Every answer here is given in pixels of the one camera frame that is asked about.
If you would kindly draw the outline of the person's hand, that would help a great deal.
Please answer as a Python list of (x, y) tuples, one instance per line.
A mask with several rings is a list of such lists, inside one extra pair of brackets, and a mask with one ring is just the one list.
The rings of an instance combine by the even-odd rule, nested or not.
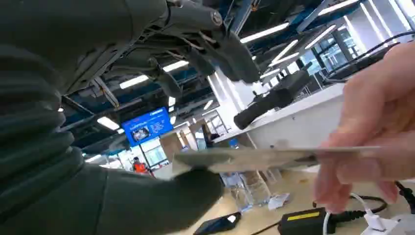
[(343, 89), (340, 122), (323, 148), (377, 146), (346, 156), (322, 156), (315, 201), (342, 212), (354, 183), (372, 182), (389, 203), (396, 181), (415, 176), (415, 44), (392, 47), (382, 60), (353, 75)]

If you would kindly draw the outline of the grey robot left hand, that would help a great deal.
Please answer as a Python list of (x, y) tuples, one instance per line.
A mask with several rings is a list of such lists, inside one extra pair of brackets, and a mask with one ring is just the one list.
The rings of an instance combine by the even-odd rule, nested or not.
[(109, 66), (173, 83), (146, 41), (201, 46), (233, 80), (258, 67), (220, 13), (192, 0), (3, 0), (0, 3), (0, 232), (3, 235), (164, 235), (196, 223), (222, 196), (217, 174), (170, 180), (87, 163), (63, 131), (64, 94)]

